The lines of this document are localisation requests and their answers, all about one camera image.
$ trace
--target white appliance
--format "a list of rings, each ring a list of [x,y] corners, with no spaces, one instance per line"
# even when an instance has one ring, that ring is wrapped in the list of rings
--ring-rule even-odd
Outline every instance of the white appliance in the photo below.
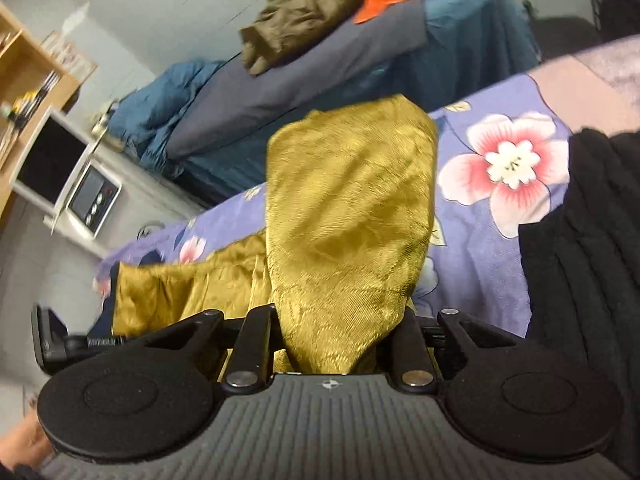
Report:
[[[52,231],[99,258],[203,211],[177,186],[112,151],[52,107],[22,152],[12,186],[46,213]]]

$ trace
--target gold fabric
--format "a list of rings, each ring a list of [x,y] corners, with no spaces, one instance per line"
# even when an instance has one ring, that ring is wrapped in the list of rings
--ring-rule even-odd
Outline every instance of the gold fabric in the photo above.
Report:
[[[349,372],[402,319],[433,224],[436,140],[403,96],[312,112],[271,138],[267,259],[296,370]]]
[[[371,369],[366,351],[401,320],[424,261],[436,139],[402,96],[285,126],[268,150],[266,237],[197,264],[120,264],[113,332],[159,330],[206,308],[243,317],[274,301],[296,370]],[[274,369],[291,370],[282,354]]]
[[[264,231],[213,252],[206,261],[133,267],[120,264],[114,334],[160,330],[208,308],[227,319],[270,303]]]

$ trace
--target gray ribbed plastic base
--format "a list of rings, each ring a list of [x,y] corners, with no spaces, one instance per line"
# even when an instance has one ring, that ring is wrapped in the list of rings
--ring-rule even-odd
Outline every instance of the gray ribbed plastic base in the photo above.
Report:
[[[555,465],[494,456],[459,435],[437,402],[384,376],[278,375],[226,400],[196,439],[164,458],[95,465],[57,456],[51,480],[625,479],[600,455]]]

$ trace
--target gray cloth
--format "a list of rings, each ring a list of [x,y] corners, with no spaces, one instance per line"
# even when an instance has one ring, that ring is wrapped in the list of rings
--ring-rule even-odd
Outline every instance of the gray cloth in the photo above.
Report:
[[[423,0],[351,19],[306,54],[253,77],[236,56],[202,88],[166,145],[169,158],[225,146],[386,59],[424,46]]]

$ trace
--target gold pleated fabric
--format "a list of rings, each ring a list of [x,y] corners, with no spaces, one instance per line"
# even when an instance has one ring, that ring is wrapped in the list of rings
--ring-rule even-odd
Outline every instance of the gold pleated fabric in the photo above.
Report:
[[[113,333],[207,308],[244,317],[274,301],[293,369],[370,370],[365,354],[402,319],[424,261],[436,140],[433,121],[402,96],[285,126],[268,150],[266,236],[198,264],[120,264]],[[292,369],[283,354],[276,371]]]
[[[403,96],[312,112],[271,138],[267,260],[296,370],[350,372],[402,319],[433,224],[436,142]]]

